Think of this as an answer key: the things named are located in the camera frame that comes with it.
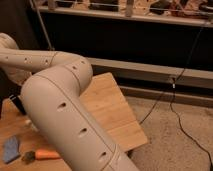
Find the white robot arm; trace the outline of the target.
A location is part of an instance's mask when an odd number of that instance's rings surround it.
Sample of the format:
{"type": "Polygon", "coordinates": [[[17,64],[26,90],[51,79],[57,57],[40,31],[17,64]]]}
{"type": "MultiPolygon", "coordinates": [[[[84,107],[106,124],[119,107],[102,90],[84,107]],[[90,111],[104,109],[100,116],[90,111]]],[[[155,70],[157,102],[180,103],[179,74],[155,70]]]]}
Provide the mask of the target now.
{"type": "Polygon", "coordinates": [[[0,33],[0,64],[33,73],[21,89],[23,107],[72,171],[139,171],[79,100],[93,76],[86,58],[20,50],[0,33]]]}

